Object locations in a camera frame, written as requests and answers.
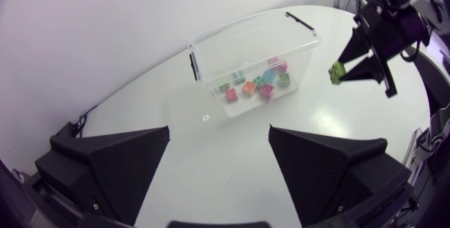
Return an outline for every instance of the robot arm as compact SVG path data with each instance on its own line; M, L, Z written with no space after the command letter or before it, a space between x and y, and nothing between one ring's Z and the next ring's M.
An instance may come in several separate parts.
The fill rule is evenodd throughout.
M354 17L358 24L337 62L329 70L331 82L350 80L385 82L388 97L397 94L394 80L387 66L389 59L412 43L428 45L431 31L450 32L450 24L443 0L381 0L369 4ZM349 72L344 64L373 52ZM402 58L411 62L412 57Z

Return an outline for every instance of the white table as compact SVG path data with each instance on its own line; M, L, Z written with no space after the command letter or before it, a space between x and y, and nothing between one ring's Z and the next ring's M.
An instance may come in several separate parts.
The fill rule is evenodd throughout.
M298 91L226 119L211 93L195 82L186 50L92 111L84 137L169 125L171 140L137 227L165 227L170 220L266 220L273 227L299 227L268 142L269 124L334 137L384 137L387 153L400 162L412 132L428 126L425 87L414 64L400 57L389 63L398 90L391 99L385 96L384 84L375 81L339 87L330 83L328 69L355 26L352 14L322 6L284 10L315 27L322 37ZM210 119L204 122L207 114Z

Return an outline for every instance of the plastic storage bin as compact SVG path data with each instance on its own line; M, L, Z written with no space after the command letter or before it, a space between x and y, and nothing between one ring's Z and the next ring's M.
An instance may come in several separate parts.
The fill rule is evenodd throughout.
M295 17L267 11L191 38L197 81L231 118L299 88L320 36Z

